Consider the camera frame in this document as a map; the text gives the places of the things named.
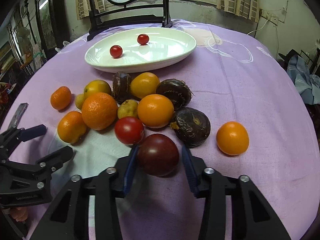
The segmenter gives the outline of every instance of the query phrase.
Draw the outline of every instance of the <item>blue cloth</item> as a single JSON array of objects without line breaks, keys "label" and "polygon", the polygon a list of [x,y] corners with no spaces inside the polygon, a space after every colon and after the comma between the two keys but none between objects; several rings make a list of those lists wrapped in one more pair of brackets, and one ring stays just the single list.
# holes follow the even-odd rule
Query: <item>blue cloth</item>
[{"label": "blue cloth", "polygon": [[305,104],[315,105],[320,103],[320,78],[317,75],[310,75],[302,57],[294,55],[290,59],[287,74]]}]

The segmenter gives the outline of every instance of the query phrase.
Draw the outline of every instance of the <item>lemon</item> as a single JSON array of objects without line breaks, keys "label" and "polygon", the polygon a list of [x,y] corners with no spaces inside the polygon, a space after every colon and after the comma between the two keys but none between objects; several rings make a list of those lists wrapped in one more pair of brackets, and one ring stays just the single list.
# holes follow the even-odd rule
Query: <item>lemon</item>
[{"label": "lemon", "polygon": [[77,95],[75,99],[76,107],[81,110],[84,101],[85,101],[84,94]]},{"label": "lemon", "polygon": [[111,95],[111,87],[104,80],[94,80],[87,84],[84,88],[84,98],[88,98],[89,96],[103,92]]},{"label": "lemon", "polygon": [[126,116],[133,116],[138,118],[138,103],[132,99],[124,101],[118,108],[118,118],[124,118]]},{"label": "lemon", "polygon": [[137,98],[144,98],[155,94],[159,85],[159,78],[150,72],[145,72],[137,76],[130,84],[130,93]]}]

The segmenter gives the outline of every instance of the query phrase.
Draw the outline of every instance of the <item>dark brown water chestnut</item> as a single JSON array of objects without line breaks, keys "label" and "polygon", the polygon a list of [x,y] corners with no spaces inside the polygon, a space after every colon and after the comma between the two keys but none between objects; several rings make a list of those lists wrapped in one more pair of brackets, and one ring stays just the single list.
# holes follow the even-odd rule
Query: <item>dark brown water chestnut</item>
[{"label": "dark brown water chestnut", "polygon": [[192,93],[185,82],[177,79],[166,79],[160,82],[156,94],[163,95],[171,100],[174,109],[184,107],[190,103]]},{"label": "dark brown water chestnut", "polygon": [[175,111],[170,127],[186,147],[202,144],[210,134],[209,118],[191,107],[182,107]]},{"label": "dark brown water chestnut", "polygon": [[122,104],[124,101],[130,98],[130,83],[131,77],[127,73],[117,72],[113,76],[112,95],[119,104]]},{"label": "dark brown water chestnut", "polygon": [[166,176],[178,165],[178,148],[169,137],[163,134],[149,135],[139,147],[137,162],[147,174]]}]

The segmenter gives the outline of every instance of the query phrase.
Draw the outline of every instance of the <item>plate rim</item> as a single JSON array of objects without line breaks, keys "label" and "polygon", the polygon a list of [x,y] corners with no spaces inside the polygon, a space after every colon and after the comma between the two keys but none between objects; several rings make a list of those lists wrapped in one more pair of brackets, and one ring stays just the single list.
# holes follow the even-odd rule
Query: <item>plate rim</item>
[{"label": "plate rim", "polygon": [[[180,55],[178,55],[178,56],[168,57],[168,58],[166,58],[165,60],[175,59],[175,58],[184,56],[184,55],[186,55],[186,54],[190,54],[190,53],[191,53],[192,51],[194,51],[195,48],[197,47],[197,41],[196,41],[196,39],[195,39],[192,35],[190,35],[189,33],[184,32],[184,31],[182,31],[182,30],[177,30],[177,29],[172,29],[172,28],[165,28],[165,27],[141,27],[141,28],[132,28],[132,29],[124,30],[124,31],[121,31],[121,32],[127,32],[127,31],[131,31],[131,30],[139,30],[139,29],[146,29],[146,28],[153,28],[153,29],[159,29],[159,28],[161,28],[161,29],[162,29],[162,28],[164,28],[164,29],[171,29],[171,30],[174,30],[174,31],[183,32],[184,34],[186,34],[187,36],[190,36],[190,37],[194,40],[195,45],[193,46],[193,48],[191,48],[191,49],[188,50],[187,52],[182,53],[182,54],[180,54]],[[89,49],[87,49],[86,53],[84,54],[84,60],[86,61],[86,63],[89,64],[90,66],[93,66],[93,67],[96,66],[96,67],[100,67],[100,68],[122,68],[122,67],[139,67],[139,66],[145,65],[145,64],[152,64],[152,63],[158,63],[158,62],[164,61],[163,59],[159,59],[159,60],[149,61],[149,62],[146,62],[146,63],[133,63],[133,64],[128,64],[128,65],[125,65],[125,66],[124,66],[124,65],[123,65],[123,66],[101,66],[101,65],[92,65],[92,64],[90,64],[90,63],[87,61],[87,54],[88,54],[89,50],[92,49],[97,43],[103,41],[104,39],[107,39],[107,38],[111,37],[112,35],[116,35],[116,34],[118,34],[118,33],[113,33],[113,34],[111,34],[110,36],[107,36],[107,37],[105,37],[105,38],[97,41],[97,42],[94,43]]]}]

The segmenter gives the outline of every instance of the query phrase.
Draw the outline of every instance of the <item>red object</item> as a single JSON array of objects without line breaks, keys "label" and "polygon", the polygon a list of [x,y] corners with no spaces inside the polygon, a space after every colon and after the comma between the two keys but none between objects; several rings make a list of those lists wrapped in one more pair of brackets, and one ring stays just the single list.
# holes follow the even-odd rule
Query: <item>red object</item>
[{"label": "red object", "polygon": [[134,145],[144,138],[144,127],[138,118],[127,116],[116,122],[115,133],[123,144]]},{"label": "red object", "polygon": [[169,137],[155,133],[145,138],[140,145],[137,161],[145,173],[166,176],[178,165],[178,148]]},{"label": "red object", "polygon": [[149,42],[149,36],[146,34],[140,34],[137,38],[137,42],[141,45],[146,45]]},{"label": "red object", "polygon": [[122,55],[122,48],[119,45],[113,45],[110,48],[110,54],[114,58],[119,58]]}]

